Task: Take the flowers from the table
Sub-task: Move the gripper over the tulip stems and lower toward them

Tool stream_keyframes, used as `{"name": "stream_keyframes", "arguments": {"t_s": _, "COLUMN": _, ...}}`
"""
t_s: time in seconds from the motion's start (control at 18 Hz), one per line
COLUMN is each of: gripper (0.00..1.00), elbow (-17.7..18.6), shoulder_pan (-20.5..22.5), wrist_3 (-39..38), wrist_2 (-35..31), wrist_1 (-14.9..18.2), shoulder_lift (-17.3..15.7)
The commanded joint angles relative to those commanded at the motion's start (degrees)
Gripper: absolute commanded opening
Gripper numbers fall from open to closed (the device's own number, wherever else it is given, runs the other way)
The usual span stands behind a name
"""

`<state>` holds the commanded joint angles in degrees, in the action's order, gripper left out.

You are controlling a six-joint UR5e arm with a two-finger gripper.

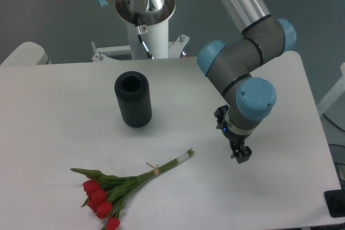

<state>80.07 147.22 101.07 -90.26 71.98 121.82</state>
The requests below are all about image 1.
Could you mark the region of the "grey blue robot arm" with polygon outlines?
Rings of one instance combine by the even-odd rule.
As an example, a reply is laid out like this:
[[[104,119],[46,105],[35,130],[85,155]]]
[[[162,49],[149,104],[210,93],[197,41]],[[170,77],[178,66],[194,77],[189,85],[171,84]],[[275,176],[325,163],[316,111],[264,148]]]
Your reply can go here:
[[[187,41],[168,43],[168,21],[175,0],[97,0],[114,4],[126,23],[132,59],[177,58]],[[296,32],[285,19],[274,19],[263,0],[222,0],[243,38],[226,45],[215,40],[204,46],[197,63],[226,105],[217,108],[217,128],[229,140],[232,157],[247,161],[252,151],[245,140],[271,112],[277,94],[273,85],[251,72],[293,48]]]

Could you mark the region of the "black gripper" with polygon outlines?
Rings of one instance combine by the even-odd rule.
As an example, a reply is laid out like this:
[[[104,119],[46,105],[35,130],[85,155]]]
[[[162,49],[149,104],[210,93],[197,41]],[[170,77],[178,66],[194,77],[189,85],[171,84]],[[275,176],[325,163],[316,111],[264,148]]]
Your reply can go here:
[[[217,121],[217,129],[220,129],[223,135],[230,141],[232,150],[231,159],[236,158],[237,163],[247,162],[252,155],[250,147],[245,146],[245,140],[251,135],[253,129],[245,130],[235,126],[228,115],[228,105],[218,107],[214,112]]]

